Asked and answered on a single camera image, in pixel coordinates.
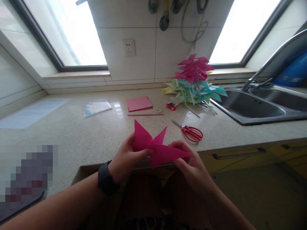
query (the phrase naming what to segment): stainless steel sink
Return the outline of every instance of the stainless steel sink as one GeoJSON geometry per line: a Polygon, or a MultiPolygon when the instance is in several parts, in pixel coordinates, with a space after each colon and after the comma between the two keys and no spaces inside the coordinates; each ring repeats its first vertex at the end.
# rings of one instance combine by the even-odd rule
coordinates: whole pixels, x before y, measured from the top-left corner
{"type": "Polygon", "coordinates": [[[289,109],[307,112],[307,98],[296,96],[276,89],[260,89],[251,91],[252,94],[267,101],[289,109]]]}
{"type": "Polygon", "coordinates": [[[228,97],[211,102],[242,125],[307,119],[305,94],[297,95],[293,90],[276,86],[249,92],[241,88],[225,90],[228,97]]]}

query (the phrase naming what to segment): drawer handle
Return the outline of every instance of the drawer handle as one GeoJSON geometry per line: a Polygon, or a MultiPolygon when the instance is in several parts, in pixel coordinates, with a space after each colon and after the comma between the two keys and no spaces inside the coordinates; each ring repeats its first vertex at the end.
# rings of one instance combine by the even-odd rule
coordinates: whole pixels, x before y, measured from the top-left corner
{"type": "Polygon", "coordinates": [[[225,160],[225,159],[231,159],[231,158],[237,158],[237,157],[256,156],[256,155],[261,155],[261,154],[265,154],[266,153],[266,150],[264,148],[257,148],[257,149],[259,150],[258,152],[252,152],[252,153],[234,154],[234,155],[221,156],[221,157],[219,157],[216,154],[212,154],[212,156],[216,160],[225,160]]]}
{"type": "Polygon", "coordinates": [[[301,149],[305,149],[307,148],[307,145],[303,145],[303,146],[300,146],[300,147],[291,147],[290,145],[282,145],[282,147],[286,150],[289,150],[289,151],[293,151],[293,150],[301,150],[301,149]]]}

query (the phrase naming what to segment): white paper sheet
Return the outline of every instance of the white paper sheet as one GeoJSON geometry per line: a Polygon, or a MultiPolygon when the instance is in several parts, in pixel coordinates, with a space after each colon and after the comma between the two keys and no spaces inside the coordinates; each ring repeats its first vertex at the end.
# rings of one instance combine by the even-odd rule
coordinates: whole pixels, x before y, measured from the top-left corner
{"type": "Polygon", "coordinates": [[[68,102],[70,98],[47,98],[0,120],[0,128],[25,129],[68,102]]]}

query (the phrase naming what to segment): pink pinwheel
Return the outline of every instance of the pink pinwheel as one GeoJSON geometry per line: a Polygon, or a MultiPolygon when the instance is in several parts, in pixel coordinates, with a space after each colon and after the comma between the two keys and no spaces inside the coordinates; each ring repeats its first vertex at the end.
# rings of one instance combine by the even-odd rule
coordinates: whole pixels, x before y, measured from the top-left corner
{"type": "Polygon", "coordinates": [[[134,120],[134,151],[153,149],[154,153],[150,155],[150,165],[152,169],[157,165],[173,161],[178,158],[190,157],[188,152],[163,145],[166,128],[167,127],[165,127],[165,129],[153,139],[151,135],[136,120],[134,120]]]}
{"type": "Polygon", "coordinates": [[[183,60],[178,65],[185,65],[180,67],[179,69],[183,70],[183,72],[176,72],[176,76],[173,77],[175,79],[185,79],[191,85],[195,82],[195,89],[199,88],[199,81],[205,81],[208,77],[207,71],[214,70],[210,65],[208,65],[209,61],[205,57],[195,58],[196,54],[191,54],[187,60],[183,60]]]}

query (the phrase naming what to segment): red scissors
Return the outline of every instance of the red scissors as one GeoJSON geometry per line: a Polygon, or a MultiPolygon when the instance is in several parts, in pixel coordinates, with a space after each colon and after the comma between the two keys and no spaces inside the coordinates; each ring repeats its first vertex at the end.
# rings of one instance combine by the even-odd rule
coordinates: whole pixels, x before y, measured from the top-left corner
{"type": "Polygon", "coordinates": [[[190,141],[193,141],[193,142],[199,142],[203,137],[204,135],[202,134],[202,132],[197,129],[197,128],[194,128],[194,127],[190,127],[190,126],[183,126],[181,124],[179,124],[178,122],[172,120],[176,125],[180,126],[181,127],[181,130],[182,132],[184,133],[185,137],[187,139],[189,139],[190,141]],[[195,138],[194,140],[190,139],[187,134],[191,135],[193,138],[195,138]]]}

